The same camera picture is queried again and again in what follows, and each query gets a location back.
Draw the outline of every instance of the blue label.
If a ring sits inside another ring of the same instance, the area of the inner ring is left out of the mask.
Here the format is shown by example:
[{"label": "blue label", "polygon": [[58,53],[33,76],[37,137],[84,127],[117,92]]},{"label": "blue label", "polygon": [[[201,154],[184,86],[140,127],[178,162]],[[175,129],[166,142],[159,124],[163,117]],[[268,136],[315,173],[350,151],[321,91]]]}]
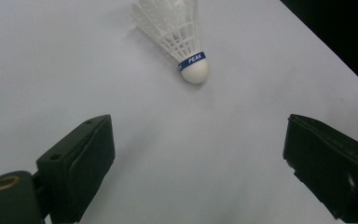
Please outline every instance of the blue label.
[{"label": "blue label", "polygon": [[178,64],[179,70],[182,72],[185,68],[189,67],[191,64],[201,61],[202,59],[205,59],[205,53],[200,52],[198,54],[195,54],[188,59],[182,61]]}]

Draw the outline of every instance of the shuttlecock feather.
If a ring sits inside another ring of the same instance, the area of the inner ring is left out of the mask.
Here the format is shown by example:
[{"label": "shuttlecock feather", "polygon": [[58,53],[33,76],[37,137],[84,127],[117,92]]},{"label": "shuttlecock feather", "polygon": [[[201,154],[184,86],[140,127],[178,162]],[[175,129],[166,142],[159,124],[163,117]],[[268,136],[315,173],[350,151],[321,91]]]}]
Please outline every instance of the shuttlecock feather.
[{"label": "shuttlecock feather", "polygon": [[132,5],[138,27],[169,52],[185,80],[203,82],[209,64],[200,50],[197,0],[139,0]]}]

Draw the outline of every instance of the badminton birdie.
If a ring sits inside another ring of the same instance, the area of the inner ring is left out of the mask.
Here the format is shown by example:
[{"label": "badminton birdie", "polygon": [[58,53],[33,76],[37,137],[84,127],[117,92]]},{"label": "badminton birdie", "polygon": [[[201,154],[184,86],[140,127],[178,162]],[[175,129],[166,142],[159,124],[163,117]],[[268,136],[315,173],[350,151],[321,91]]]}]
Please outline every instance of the badminton birdie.
[{"label": "badminton birdie", "polygon": [[203,82],[209,64],[200,51],[197,0],[139,0],[132,5],[137,25],[168,51],[185,80]]}]

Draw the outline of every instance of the white shuttlecock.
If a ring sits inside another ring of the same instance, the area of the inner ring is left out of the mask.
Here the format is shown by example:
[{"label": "white shuttlecock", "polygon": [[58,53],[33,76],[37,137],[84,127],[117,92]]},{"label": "white shuttlecock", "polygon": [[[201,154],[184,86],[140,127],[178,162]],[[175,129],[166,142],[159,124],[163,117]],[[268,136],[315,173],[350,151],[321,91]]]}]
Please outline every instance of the white shuttlecock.
[{"label": "white shuttlecock", "polygon": [[185,80],[201,83],[207,78],[209,64],[200,51],[197,0],[139,0],[132,5],[132,16],[179,62]]}]

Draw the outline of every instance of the tabletop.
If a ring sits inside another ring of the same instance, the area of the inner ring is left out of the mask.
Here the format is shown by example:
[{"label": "tabletop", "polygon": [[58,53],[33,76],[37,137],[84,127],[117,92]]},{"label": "tabletop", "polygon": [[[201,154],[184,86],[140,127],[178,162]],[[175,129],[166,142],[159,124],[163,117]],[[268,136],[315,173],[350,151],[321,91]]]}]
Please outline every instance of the tabletop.
[{"label": "tabletop", "polygon": [[112,116],[116,159],[80,223],[343,223],[282,158],[287,118],[358,141],[358,77],[278,0],[199,0],[202,85],[131,1],[0,1],[0,175]]}]

